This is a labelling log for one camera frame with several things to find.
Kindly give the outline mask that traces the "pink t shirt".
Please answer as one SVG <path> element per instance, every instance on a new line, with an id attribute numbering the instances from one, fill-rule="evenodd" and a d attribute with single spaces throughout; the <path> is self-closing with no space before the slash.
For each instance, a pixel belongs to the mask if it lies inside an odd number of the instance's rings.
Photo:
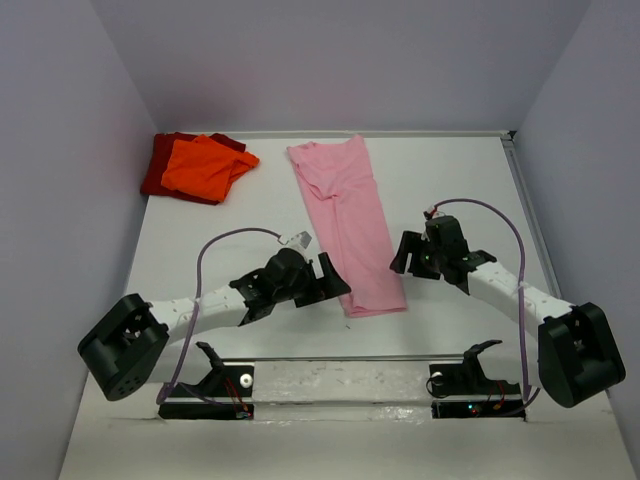
<path id="1" fill-rule="evenodd" d="M 407 309 L 394 250 L 364 139 L 289 147 L 300 192 L 321 249 L 351 292 L 345 314 L 370 317 Z"/>

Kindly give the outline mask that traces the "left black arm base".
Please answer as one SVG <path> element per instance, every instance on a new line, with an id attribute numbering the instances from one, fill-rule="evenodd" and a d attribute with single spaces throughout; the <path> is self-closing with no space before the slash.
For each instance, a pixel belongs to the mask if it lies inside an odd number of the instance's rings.
<path id="1" fill-rule="evenodd" d="M 196 384 L 179 382 L 160 404 L 159 417 L 164 420 L 252 420 L 255 365 L 224 362 L 206 342 L 199 341 L 196 346 L 209 360 L 209 372 Z"/>

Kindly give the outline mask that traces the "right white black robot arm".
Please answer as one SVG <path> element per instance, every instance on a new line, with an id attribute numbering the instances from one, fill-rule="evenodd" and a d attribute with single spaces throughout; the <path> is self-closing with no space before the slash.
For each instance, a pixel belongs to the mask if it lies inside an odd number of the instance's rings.
<path id="1" fill-rule="evenodd" d="M 597 305 L 574 305 L 527 285 L 495 256 L 472 251 L 450 215 L 405 231 L 390 269 L 444 280 L 521 326 L 537 343 L 536 385 L 560 406 L 572 408 L 621 383 L 626 368 L 608 319 Z"/>

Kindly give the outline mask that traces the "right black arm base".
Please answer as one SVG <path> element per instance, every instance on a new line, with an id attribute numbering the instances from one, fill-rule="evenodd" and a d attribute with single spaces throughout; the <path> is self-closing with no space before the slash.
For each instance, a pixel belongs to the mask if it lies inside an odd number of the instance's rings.
<path id="1" fill-rule="evenodd" d="M 432 398 L 434 419 L 526 419 L 517 381 L 490 379 L 481 365 L 483 353 L 496 353 L 501 344 L 501 340 L 487 340 L 468 348 L 458 362 L 429 366 L 425 388 Z"/>

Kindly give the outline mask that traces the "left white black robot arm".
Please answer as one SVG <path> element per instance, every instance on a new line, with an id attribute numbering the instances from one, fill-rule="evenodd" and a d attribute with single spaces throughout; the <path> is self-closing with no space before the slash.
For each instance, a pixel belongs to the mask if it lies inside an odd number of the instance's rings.
<path id="1" fill-rule="evenodd" d="M 318 256 L 323 275 L 299 251 L 282 248 L 265 266 L 195 297 L 148 302 L 128 294 L 79 342 L 77 351 L 109 401 L 122 400 L 152 376 L 166 346 L 181 342 L 181 368 L 189 343 L 199 333 L 243 327 L 291 301 L 297 308 L 346 295 L 351 287 L 325 252 Z"/>

